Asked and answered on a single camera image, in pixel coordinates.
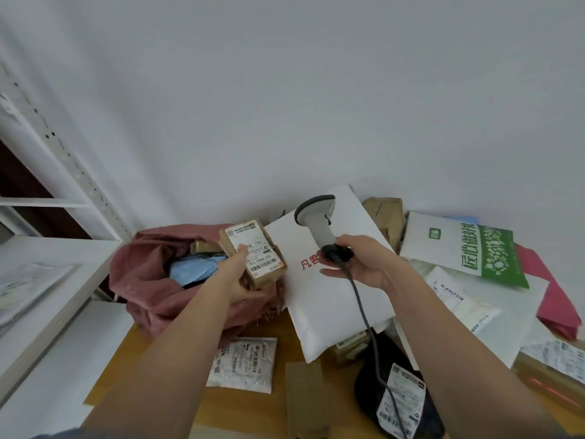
green and white package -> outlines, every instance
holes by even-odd
[[[410,212],[400,255],[529,288],[512,231]]]

black package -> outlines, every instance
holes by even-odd
[[[410,361],[408,360],[408,357],[406,357],[406,354],[402,352],[402,350],[394,343],[392,339],[390,339],[384,333],[376,334],[376,342],[378,344],[378,353],[380,355],[380,377],[384,380],[384,382],[388,382],[393,364],[396,364],[406,372],[411,373],[424,382],[420,372],[413,370],[413,367],[410,365]],[[378,426],[378,428],[386,436],[395,437],[395,435],[390,434],[380,425],[380,421],[382,421],[382,423],[386,426],[388,426],[388,423],[393,423],[395,425],[394,428],[398,429],[396,421],[388,417],[388,415],[390,415],[392,418],[395,418],[394,406],[392,403],[390,402],[390,407],[386,406],[386,408],[390,410],[389,412],[386,411],[386,413],[384,413],[384,409],[380,407],[382,398],[384,397],[385,388],[378,382],[376,378],[376,369],[374,365],[374,347],[372,342],[370,342],[370,345],[364,352],[364,356],[366,361],[364,362],[360,373],[356,377],[356,381],[353,387],[357,403],[362,411]],[[402,370],[400,370],[397,366],[394,367],[394,373],[396,373],[397,376],[403,376],[401,379],[406,379],[407,376],[409,376],[408,373],[402,372]],[[412,379],[412,377],[410,377],[409,380],[412,382],[412,384],[409,384],[408,381],[405,381],[406,384],[417,384],[417,379]],[[420,388],[420,390],[415,386],[415,392],[422,393],[422,388],[424,386],[425,385],[419,383],[418,388]],[[394,394],[394,398],[397,400],[400,408],[400,392],[393,391],[392,393]],[[422,407],[422,414],[420,415],[420,419],[416,419],[414,416],[410,416],[410,418],[406,417],[404,413],[401,413],[401,419],[404,427],[407,430],[416,428],[414,436],[409,435],[409,437],[414,437],[416,439],[442,438],[445,434],[445,427],[443,426],[443,422],[441,421],[439,413],[435,408],[435,404],[431,399],[428,388],[425,391],[424,405]],[[399,432],[399,429],[397,431],[398,433],[396,437],[402,439],[402,434]]]

person's left hand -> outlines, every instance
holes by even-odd
[[[250,291],[241,285],[247,255],[247,246],[238,246],[237,254],[218,263],[217,271],[205,281],[204,287],[213,287],[215,292],[224,293],[230,303],[265,296],[264,291]]]

person's left arm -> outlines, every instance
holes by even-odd
[[[264,295],[239,279],[247,250],[220,262],[180,315],[83,423],[86,432],[186,438],[199,407],[231,303]]]

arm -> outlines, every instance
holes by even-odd
[[[247,250],[221,262],[180,315],[83,424],[88,431],[186,438],[193,426],[230,303],[263,295],[238,282]]]
[[[349,265],[354,278],[388,294],[452,439],[564,437],[534,395],[408,262],[367,236],[341,236],[337,243],[355,253]],[[344,277],[338,270],[322,272]]]

